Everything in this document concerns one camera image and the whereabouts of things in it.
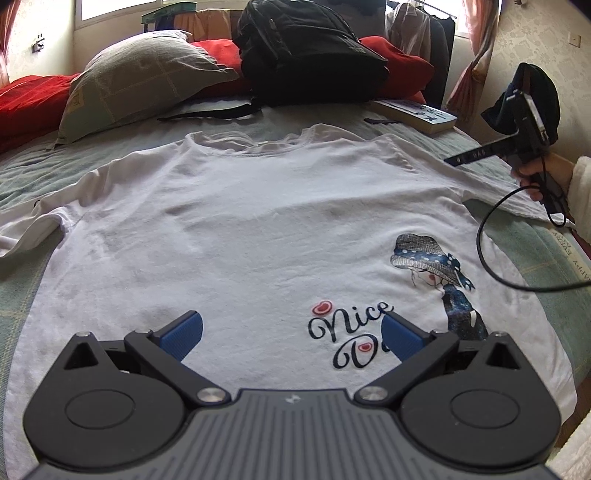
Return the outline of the white printed long-sleeve shirt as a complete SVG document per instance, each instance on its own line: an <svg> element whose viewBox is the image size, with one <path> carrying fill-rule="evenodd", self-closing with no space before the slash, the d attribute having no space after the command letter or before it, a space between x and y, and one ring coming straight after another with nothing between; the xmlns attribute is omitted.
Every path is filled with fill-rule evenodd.
<svg viewBox="0 0 591 480"><path fill-rule="evenodd" d="M503 201L542 218L512 186L455 169L392 134L315 125L279 141L192 133L1 212L1 254L63 239L11 365L7 474L35 466L24 409L78 331L117 338L188 310L204 337L187 365L224 388L356 390L397 364L380 345L394 311L443 330L453 300L513 336L563 416L571 363L521 275L467 209Z"/></svg>

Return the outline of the clothes rack with garments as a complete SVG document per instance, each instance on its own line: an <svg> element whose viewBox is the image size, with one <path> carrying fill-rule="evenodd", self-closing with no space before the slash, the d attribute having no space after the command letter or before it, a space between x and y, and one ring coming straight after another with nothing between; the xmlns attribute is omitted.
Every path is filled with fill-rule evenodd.
<svg viewBox="0 0 591 480"><path fill-rule="evenodd" d="M404 53L419 56L434 67L422 90L427 103L442 108L453 54L456 17L425 1L388 1L385 32Z"/></svg>

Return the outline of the paperback book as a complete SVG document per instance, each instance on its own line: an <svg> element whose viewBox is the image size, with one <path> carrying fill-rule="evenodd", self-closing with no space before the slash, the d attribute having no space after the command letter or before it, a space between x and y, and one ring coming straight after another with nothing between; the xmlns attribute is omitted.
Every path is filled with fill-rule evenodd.
<svg viewBox="0 0 591 480"><path fill-rule="evenodd" d="M453 129L457 121L446 111L408 100L376 100L368 104L368 109L428 135Z"/></svg>

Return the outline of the right orange curtain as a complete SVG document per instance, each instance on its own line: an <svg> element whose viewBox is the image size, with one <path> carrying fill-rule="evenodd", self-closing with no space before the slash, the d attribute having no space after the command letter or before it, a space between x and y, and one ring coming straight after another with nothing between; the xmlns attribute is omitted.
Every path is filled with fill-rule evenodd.
<svg viewBox="0 0 591 480"><path fill-rule="evenodd" d="M460 121L468 121L477 106L477 93L486 82L497 36L499 0L464 1L468 37L474 54L455 84L446 107Z"/></svg>

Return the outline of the orange curtain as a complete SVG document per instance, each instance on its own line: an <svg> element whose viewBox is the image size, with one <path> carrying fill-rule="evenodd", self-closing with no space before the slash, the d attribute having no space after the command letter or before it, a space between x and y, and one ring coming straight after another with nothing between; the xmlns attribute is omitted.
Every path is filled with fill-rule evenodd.
<svg viewBox="0 0 591 480"><path fill-rule="evenodd" d="M9 83L8 42L20 6L20 0L0 0L0 87Z"/></svg>
<svg viewBox="0 0 591 480"><path fill-rule="evenodd" d="M499 0L464 1L468 37L474 54L455 84L446 107L460 121L468 121L477 106L477 93L486 82L497 36Z"/></svg>

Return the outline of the black backpack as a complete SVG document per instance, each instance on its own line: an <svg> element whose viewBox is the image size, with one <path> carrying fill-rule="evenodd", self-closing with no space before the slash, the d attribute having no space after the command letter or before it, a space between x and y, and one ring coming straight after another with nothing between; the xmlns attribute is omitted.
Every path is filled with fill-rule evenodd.
<svg viewBox="0 0 591 480"><path fill-rule="evenodd" d="M341 15L314 1L250 1L238 19L235 44L252 100L169 115L164 122L240 118L263 107L368 102L389 76L387 59L363 45Z"/></svg>

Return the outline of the grey green pillow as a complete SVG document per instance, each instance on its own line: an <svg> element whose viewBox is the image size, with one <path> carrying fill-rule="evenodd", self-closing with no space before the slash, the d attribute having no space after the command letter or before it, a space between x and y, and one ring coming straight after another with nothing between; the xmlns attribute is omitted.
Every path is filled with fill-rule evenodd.
<svg viewBox="0 0 591 480"><path fill-rule="evenodd" d="M129 37L99 52L71 82L56 143L145 120L236 79L235 69L190 44L185 31Z"/></svg>

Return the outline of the red quilt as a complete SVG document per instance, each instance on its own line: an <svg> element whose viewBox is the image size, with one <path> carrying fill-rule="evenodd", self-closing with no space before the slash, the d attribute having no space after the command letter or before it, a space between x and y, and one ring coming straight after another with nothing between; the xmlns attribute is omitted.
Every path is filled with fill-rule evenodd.
<svg viewBox="0 0 591 480"><path fill-rule="evenodd" d="M382 36L363 37L361 42L387 60L389 73L379 90L381 98L425 101L422 91L434 76L432 64L404 53ZM72 75L31 75L1 89L3 153L58 129L73 79Z"/></svg>

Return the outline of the items on window sill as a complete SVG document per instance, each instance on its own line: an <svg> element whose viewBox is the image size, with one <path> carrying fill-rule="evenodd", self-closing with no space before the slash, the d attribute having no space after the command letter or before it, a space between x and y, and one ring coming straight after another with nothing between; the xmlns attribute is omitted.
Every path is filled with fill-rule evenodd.
<svg viewBox="0 0 591 480"><path fill-rule="evenodd" d="M246 1L158 1L140 17L143 32L181 30L190 41L231 39Z"/></svg>

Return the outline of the left orange curtain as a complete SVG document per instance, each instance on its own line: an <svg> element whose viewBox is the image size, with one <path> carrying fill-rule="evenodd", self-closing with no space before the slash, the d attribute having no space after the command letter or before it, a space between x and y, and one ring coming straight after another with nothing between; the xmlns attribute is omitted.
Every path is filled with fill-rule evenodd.
<svg viewBox="0 0 591 480"><path fill-rule="evenodd" d="M20 6L20 0L0 0L0 87L9 83L8 42Z"/></svg>

